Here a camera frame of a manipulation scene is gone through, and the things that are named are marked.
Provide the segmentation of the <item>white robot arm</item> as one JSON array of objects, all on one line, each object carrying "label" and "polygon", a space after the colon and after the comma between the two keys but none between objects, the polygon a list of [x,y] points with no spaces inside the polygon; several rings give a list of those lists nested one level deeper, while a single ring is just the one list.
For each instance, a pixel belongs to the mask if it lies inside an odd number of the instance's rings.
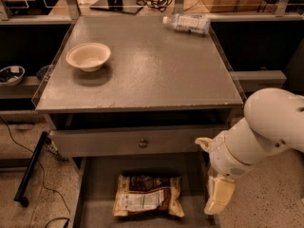
[{"label": "white robot arm", "polygon": [[204,213],[221,213],[233,196],[236,180],[267,157],[295,149],[304,152],[304,97],[280,88],[253,93],[243,118],[215,138],[195,144],[208,153],[208,194]]}]

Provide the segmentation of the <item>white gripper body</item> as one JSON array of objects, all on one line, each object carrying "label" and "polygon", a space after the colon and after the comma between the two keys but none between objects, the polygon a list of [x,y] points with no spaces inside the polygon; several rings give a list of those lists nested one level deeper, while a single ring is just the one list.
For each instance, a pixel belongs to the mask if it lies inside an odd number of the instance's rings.
[{"label": "white gripper body", "polygon": [[225,131],[220,132],[212,140],[209,158],[215,171],[231,179],[239,179],[254,169],[252,165],[243,163],[233,156],[225,140]]}]

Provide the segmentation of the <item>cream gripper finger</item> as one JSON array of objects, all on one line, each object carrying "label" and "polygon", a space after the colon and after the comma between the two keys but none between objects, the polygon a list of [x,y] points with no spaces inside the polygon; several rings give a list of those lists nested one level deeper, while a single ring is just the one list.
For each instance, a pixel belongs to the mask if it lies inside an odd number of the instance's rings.
[{"label": "cream gripper finger", "polygon": [[210,150],[212,139],[206,137],[199,137],[195,139],[195,144],[199,145],[200,148],[208,152]]},{"label": "cream gripper finger", "polygon": [[204,213],[215,215],[221,213],[228,205],[234,194],[236,182],[233,179],[217,174],[208,179],[209,198],[206,202]]}]

